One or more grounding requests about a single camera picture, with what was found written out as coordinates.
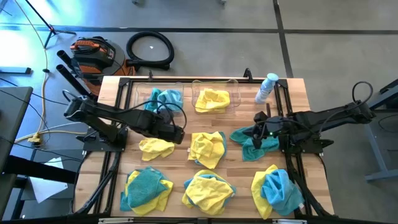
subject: bottle cap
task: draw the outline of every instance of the bottle cap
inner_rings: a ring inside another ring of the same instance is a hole
[[[275,73],[268,73],[267,78],[273,82],[276,82],[279,80],[279,77]]]

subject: yellow connector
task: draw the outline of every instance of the yellow connector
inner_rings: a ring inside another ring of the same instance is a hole
[[[32,142],[33,144],[41,144],[42,139],[38,133],[34,134],[31,138],[27,139],[27,141]]]

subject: clear plastic container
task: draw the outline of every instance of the clear plastic container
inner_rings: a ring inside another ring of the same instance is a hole
[[[184,99],[184,85],[183,83],[138,83],[136,88],[136,95],[134,99],[134,106],[150,100],[152,90],[158,88],[160,91],[165,90],[178,90],[181,93],[181,99]],[[144,110],[144,105],[139,106],[137,109]],[[181,116],[181,110],[173,110],[174,116]]]
[[[197,101],[201,91],[206,88],[212,90],[222,90],[229,93],[229,105],[221,109],[206,109],[197,106]],[[239,83],[236,80],[228,80],[225,82],[201,82],[194,80],[192,82],[192,106],[195,108],[197,114],[220,114],[220,113],[234,113],[235,107],[241,104],[241,94],[239,92]]]

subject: blue cloth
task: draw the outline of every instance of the blue cloth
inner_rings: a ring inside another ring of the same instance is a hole
[[[162,91],[158,88],[153,88],[152,93],[150,94],[150,97],[148,100],[157,100],[157,97],[162,93]],[[149,110],[149,111],[155,111],[157,109],[157,102],[150,102],[144,104],[144,110]]]
[[[266,152],[278,150],[279,140],[272,137],[261,140],[261,147],[259,149],[254,148],[251,137],[243,134],[243,131],[251,128],[239,128],[229,136],[231,140],[242,145],[243,161],[256,161],[263,157]]]
[[[223,137],[224,154],[223,154],[223,156],[221,156],[221,158],[224,158],[224,156],[226,155],[226,137],[225,137],[224,132],[222,132],[222,131],[219,131],[219,134],[221,135],[221,137]],[[204,166],[197,159],[195,159],[195,163],[198,164],[198,165]]]
[[[120,208],[122,211],[131,211],[131,208],[146,204],[167,190],[160,183],[160,180],[165,179],[160,171],[152,167],[146,167],[138,171],[140,172],[139,175],[127,187],[129,192],[127,197],[124,192],[121,193]]]
[[[182,108],[182,94],[181,91],[179,90],[165,90],[161,91],[158,88],[153,88],[152,93],[150,94],[149,100],[157,100],[163,103],[175,103],[176,105],[179,105],[179,107]],[[147,103],[144,105],[145,110],[153,111],[156,113],[156,109],[161,106],[161,103]],[[180,108],[178,108],[175,105],[166,105],[166,107],[172,111],[179,111]],[[160,110],[164,110],[164,106],[161,106],[159,108]]]
[[[283,169],[274,170],[266,175],[261,188],[261,197],[267,199],[279,215],[288,215],[304,202],[300,190],[289,179]]]
[[[203,177],[203,178],[206,178],[206,179],[211,179],[211,178],[215,177],[216,180],[219,180],[219,181],[222,181],[222,182],[225,182],[225,183],[226,183],[225,180],[220,179],[220,178],[218,178],[216,175],[213,175],[213,174],[203,174],[203,175],[199,175],[199,177]],[[188,188],[188,186],[191,184],[191,181],[192,181],[192,180],[193,180],[193,178],[191,178],[191,179],[189,179],[189,180],[186,180],[186,181],[184,182],[184,188],[185,188],[185,190],[186,190],[186,189]],[[234,186],[232,186],[232,185],[230,185],[230,187],[231,187],[232,191],[234,192],[234,194],[236,194],[236,187],[234,187]],[[232,196],[230,196],[230,197],[228,197],[227,199],[225,199],[224,204],[223,204],[223,207],[225,207],[225,205],[229,202],[229,200],[231,200],[231,198],[232,198]],[[193,206],[195,206],[195,207],[198,207],[198,205],[195,205],[189,197],[188,197],[188,201],[191,203],[191,205],[193,205]]]

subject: cloth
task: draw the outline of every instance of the cloth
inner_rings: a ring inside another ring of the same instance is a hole
[[[161,91],[158,88],[153,88],[152,93],[150,94],[149,100],[157,100],[163,103],[175,103],[176,105],[179,105],[182,108],[182,93],[179,90],[165,90]],[[156,103],[156,102],[151,102],[151,103],[146,103],[144,105],[145,110],[150,110],[156,113],[156,110],[159,106],[162,104]],[[166,105],[168,109],[172,111],[178,111],[180,108],[178,108],[175,105]],[[161,106],[159,108],[160,110],[164,110],[165,107]]]
[[[219,131],[219,134],[221,135],[221,137],[223,137],[224,154],[221,156],[221,158],[223,158],[226,155],[226,137],[225,137],[224,132],[222,132],[222,131]],[[195,159],[195,163],[198,164],[198,165],[203,166],[203,164],[201,164],[199,162],[199,160],[197,160],[197,159]]]
[[[224,113],[225,108],[230,104],[229,93],[223,90],[205,88],[200,90],[199,97],[195,104],[195,110],[199,113]]]
[[[184,182],[182,203],[188,208],[198,207],[209,215],[220,215],[229,200],[236,194],[236,187],[210,170],[201,170]]]
[[[262,186],[266,180],[266,175],[278,169],[277,166],[271,165],[266,171],[256,172],[253,182],[251,184],[251,195],[253,196],[254,203],[263,219],[267,219],[272,212],[272,207],[269,202],[261,197]]]
[[[223,137],[217,131],[209,133],[192,133],[188,160],[198,161],[209,169],[214,169],[225,152]]]
[[[242,145],[243,161],[256,161],[263,157],[267,152],[275,151],[279,148],[279,140],[277,138],[267,138],[261,140],[261,147],[254,148],[251,137],[243,134],[243,131],[252,128],[239,128],[235,130],[229,138]]]
[[[132,182],[134,182],[134,180],[137,179],[138,176],[142,174],[143,171],[143,170],[135,170],[128,175],[124,192],[121,192],[121,203],[120,203],[121,211],[129,212],[132,210],[138,215],[145,215],[154,209],[160,210],[162,212],[165,210],[167,205],[167,200],[173,188],[173,183],[167,180],[159,171],[151,167],[147,167],[146,170],[147,169],[150,169],[152,172],[158,173],[161,176],[160,184],[162,184],[166,188],[166,190],[162,191],[158,196],[154,197],[149,202],[142,204],[138,207],[132,208],[129,205],[129,197],[133,194],[133,192],[129,190],[129,186],[131,185]]]
[[[174,151],[174,143],[157,138],[145,138],[139,142],[142,151],[142,160],[150,161],[158,156],[165,158]]]
[[[300,190],[283,169],[274,170],[266,175],[261,197],[266,198],[279,215],[290,214],[304,202]]]

